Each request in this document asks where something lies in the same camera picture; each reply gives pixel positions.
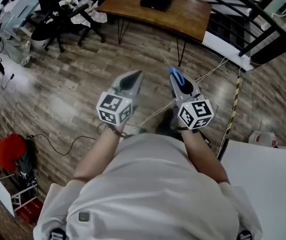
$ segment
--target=white container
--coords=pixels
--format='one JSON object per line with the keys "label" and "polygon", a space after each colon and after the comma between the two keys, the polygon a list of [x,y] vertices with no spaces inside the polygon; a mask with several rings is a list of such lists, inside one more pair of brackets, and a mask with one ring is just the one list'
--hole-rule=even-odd
{"label": "white container", "polygon": [[248,143],[266,147],[276,147],[278,136],[272,132],[255,130],[248,138]]}

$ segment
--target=floor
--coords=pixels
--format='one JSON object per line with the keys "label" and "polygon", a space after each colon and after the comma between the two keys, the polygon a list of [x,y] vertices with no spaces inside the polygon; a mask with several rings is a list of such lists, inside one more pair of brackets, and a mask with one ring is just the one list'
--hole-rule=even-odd
{"label": "floor", "polygon": [[[15,77],[0,91],[1,138],[14,132],[23,136],[42,133],[62,153],[80,135],[98,138],[98,98],[116,76],[130,70],[144,72],[139,107],[130,124],[141,123],[171,101],[168,66],[160,52],[171,65],[177,66],[175,36],[158,28],[131,24],[118,45],[117,24],[105,24],[101,32],[106,35],[106,43],[100,43],[91,32],[81,48],[77,46],[79,37],[64,36],[64,53],[59,52],[57,43],[48,52],[33,47],[32,60],[26,68],[4,58],[3,87],[12,73]],[[221,60],[188,43],[180,69],[198,79]],[[215,112],[202,132],[216,153],[231,115],[237,75],[238,68],[227,62],[199,83]],[[160,114],[149,120],[144,128],[153,132],[161,117]],[[253,130],[273,131],[279,135],[280,145],[286,146],[286,54],[252,71],[241,72],[236,116],[228,138],[246,142]],[[35,171],[42,199],[51,183],[64,185],[70,180],[76,164],[94,143],[81,138],[68,155],[61,156],[42,136],[34,141],[38,149]]]}

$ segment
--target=caution tape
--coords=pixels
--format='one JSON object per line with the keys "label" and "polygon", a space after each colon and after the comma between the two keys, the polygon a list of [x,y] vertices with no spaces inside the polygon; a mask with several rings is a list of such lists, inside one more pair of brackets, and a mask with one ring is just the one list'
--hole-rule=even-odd
{"label": "caution tape", "polygon": [[230,130],[231,130],[231,128],[232,128],[232,124],[233,124],[234,117],[235,117],[235,115],[236,115],[236,106],[237,106],[237,99],[238,99],[238,92],[239,92],[239,83],[240,83],[240,74],[239,74],[239,71],[238,71],[238,77],[237,77],[237,84],[236,84],[236,92],[235,92],[235,99],[234,99],[233,110],[232,110],[231,117],[229,118],[228,125],[227,125],[226,131],[225,131],[225,133],[224,133],[222,142],[221,142],[221,144],[219,145],[219,150],[218,150],[217,156],[220,156],[220,152],[221,152],[222,145],[223,145],[223,143],[224,143],[225,137],[229,134],[229,132],[230,132]]}
{"label": "caution tape", "polygon": [[228,126],[226,128],[225,136],[229,134],[229,131],[232,128],[232,123],[236,114],[236,105],[237,105],[237,98],[238,98],[238,90],[239,90],[239,82],[240,82],[240,76],[238,75],[237,77],[237,85],[236,85],[236,94],[235,94],[235,99],[234,99],[234,105],[233,105],[233,110],[232,110],[232,115],[229,119]]}

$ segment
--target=metal table leg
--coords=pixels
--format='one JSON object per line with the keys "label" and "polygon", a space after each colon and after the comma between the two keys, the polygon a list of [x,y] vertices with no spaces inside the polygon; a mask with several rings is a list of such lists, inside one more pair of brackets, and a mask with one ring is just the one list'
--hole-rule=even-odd
{"label": "metal table leg", "polygon": [[178,56],[178,66],[181,66],[184,51],[185,51],[185,46],[186,46],[186,40],[184,40],[184,46],[183,46],[183,52],[181,54],[181,58],[179,58],[179,49],[178,49],[178,38],[176,38],[176,43],[177,43],[177,56]]}
{"label": "metal table leg", "polygon": [[125,20],[122,18],[122,21],[123,21],[123,23],[122,23],[122,28],[121,28],[121,30],[119,31],[119,18],[118,18],[118,44],[119,44],[119,45],[121,44],[122,39],[123,39],[123,37],[124,37],[124,34],[125,34],[125,32],[126,32],[128,26],[129,26],[129,23],[130,23],[130,21],[129,21],[128,24],[127,24],[127,26],[125,27],[124,32],[123,32],[123,27],[124,27],[124,22],[125,22]]}

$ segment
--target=white shirt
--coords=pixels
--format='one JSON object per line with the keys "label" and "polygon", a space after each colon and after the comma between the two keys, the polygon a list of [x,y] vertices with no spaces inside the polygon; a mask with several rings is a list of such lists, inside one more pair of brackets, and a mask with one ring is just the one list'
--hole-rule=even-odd
{"label": "white shirt", "polygon": [[[79,221],[79,213],[89,221]],[[184,143],[148,133],[121,142],[88,183],[51,185],[34,238],[47,240],[54,228],[82,240],[235,240],[244,229],[262,237],[241,187],[198,173]]]}

